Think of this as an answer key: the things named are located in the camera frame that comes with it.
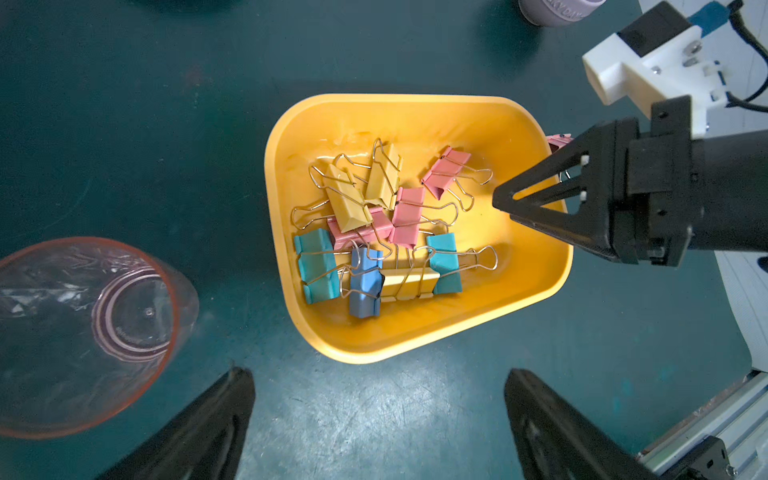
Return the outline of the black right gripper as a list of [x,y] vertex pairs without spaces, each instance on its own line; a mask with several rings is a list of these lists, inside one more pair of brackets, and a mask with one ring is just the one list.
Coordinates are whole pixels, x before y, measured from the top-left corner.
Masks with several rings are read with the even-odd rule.
[[[578,175],[545,185],[574,167]],[[598,213],[537,207],[570,197]],[[649,131],[634,118],[595,125],[498,186],[493,206],[608,261],[678,266],[690,249],[765,252],[767,133],[696,139],[690,97],[657,102]]]

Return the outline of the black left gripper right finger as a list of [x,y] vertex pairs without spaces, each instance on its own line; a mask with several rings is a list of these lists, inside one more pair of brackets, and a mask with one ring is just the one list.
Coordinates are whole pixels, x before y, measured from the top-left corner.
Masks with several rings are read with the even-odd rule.
[[504,398],[526,479],[656,477],[533,372],[511,370]]

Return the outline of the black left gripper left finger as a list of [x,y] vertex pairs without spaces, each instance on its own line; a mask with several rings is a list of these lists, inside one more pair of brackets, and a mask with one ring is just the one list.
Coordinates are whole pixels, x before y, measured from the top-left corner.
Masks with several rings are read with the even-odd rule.
[[256,400],[250,370],[233,367],[101,479],[233,479]]

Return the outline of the yellow plastic storage box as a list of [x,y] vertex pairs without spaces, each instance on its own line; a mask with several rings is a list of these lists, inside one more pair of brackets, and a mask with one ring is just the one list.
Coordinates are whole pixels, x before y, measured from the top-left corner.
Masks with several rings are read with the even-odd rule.
[[[447,147],[468,152],[470,165],[493,176],[466,183],[474,207],[452,227],[457,246],[480,252],[482,266],[461,275],[458,294],[388,302],[379,316],[351,315],[345,299],[309,304],[294,239],[300,210],[320,202],[309,168],[346,154],[367,162],[376,139],[404,159],[403,183],[416,186]],[[323,94],[302,100],[276,122],[264,168],[270,220],[284,300],[303,338],[323,355],[350,364],[384,360],[554,295],[565,283],[573,248],[513,222],[491,203],[496,186],[544,159],[549,146],[539,124],[503,97],[415,94]]]

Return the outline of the yellow binder clip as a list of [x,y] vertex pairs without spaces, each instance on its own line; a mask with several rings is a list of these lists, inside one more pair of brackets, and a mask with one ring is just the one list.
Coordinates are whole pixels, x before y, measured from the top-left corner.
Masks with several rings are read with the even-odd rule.
[[406,267],[381,270],[382,302],[402,302],[439,296],[433,294],[439,274],[429,267],[427,246],[418,247],[417,251],[426,253],[420,263],[411,259]]
[[299,213],[312,212],[329,205],[338,228],[342,233],[347,233],[359,228],[373,225],[373,216],[368,203],[363,199],[362,193],[357,189],[356,183],[350,174],[329,164],[324,170],[311,165],[308,168],[309,177],[313,185],[325,192],[327,199],[321,200],[311,206],[295,207],[291,211],[291,224],[299,230],[306,229],[314,220],[309,220],[303,225],[297,223]]
[[368,164],[352,160],[345,154],[336,156],[331,164],[337,165],[340,159],[345,159],[352,166],[368,170],[368,177],[356,179],[364,184],[363,199],[370,205],[393,211],[397,202],[400,188],[400,174],[403,159],[392,142],[385,143],[377,138],[372,146]]

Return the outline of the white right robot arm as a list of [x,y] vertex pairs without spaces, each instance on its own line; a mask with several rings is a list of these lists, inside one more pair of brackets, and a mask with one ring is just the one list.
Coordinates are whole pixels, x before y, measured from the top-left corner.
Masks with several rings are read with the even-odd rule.
[[697,139],[687,96],[596,125],[493,193],[524,226],[612,262],[715,253],[757,370],[767,367],[767,135]]

